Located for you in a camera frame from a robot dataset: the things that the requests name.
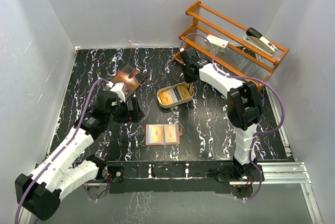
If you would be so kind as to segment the beige printed card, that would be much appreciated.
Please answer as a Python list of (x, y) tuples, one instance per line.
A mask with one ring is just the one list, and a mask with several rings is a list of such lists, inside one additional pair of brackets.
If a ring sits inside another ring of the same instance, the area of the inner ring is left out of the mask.
[(177, 143), (176, 125), (165, 125), (164, 126), (164, 142), (165, 143)]

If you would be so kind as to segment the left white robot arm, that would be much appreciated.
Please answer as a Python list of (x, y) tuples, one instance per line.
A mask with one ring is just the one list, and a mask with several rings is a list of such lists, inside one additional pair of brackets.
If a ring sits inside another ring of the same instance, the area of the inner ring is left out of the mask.
[(18, 208), (46, 221), (61, 201), (85, 182), (105, 180), (108, 168), (102, 158), (92, 154), (78, 166), (72, 165), (109, 124), (139, 122), (142, 116), (137, 98), (122, 100), (119, 92), (99, 92), (92, 106), (84, 106), (80, 118), (52, 154), (29, 175), (20, 174), (15, 179)]

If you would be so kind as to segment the beige oval card tray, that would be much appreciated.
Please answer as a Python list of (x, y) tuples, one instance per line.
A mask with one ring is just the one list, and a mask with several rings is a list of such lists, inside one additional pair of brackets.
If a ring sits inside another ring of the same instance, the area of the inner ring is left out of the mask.
[(188, 103), (193, 97), (193, 83), (186, 82), (162, 88), (157, 92), (158, 103), (164, 109)]

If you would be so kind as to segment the pink leather card holder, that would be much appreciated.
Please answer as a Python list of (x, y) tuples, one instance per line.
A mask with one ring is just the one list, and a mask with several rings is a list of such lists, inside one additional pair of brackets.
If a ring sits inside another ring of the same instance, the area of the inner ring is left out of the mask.
[[(152, 146), (152, 145), (177, 145), (180, 143), (180, 137), (183, 135), (183, 132), (179, 126), (179, 124), (160, 124), (163, 127), (163, 142), (162, 143), (150, 143), (150, 126), (152, 125), (146, 125), (146, 145)], [(177, 131), (177, 143), (165, 143), (164, 142), (164, 126), (165, 125), (176, 125), (176, 131)]]

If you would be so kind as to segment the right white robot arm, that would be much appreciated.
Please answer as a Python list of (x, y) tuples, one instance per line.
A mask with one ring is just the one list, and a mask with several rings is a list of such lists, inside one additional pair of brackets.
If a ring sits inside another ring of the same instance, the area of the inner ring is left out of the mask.
[(194, 48), (180, 48), (185, 81), (201, 80), (223, 94), (227, 100), (227, 116), (234, 126), (236, 148), (233, 154), (233, 176), (244, 181), (256, 166), (254, 150), (257, 124), (262, 115), (258, 88), (220, 70), (214, 63), (200, 58)]

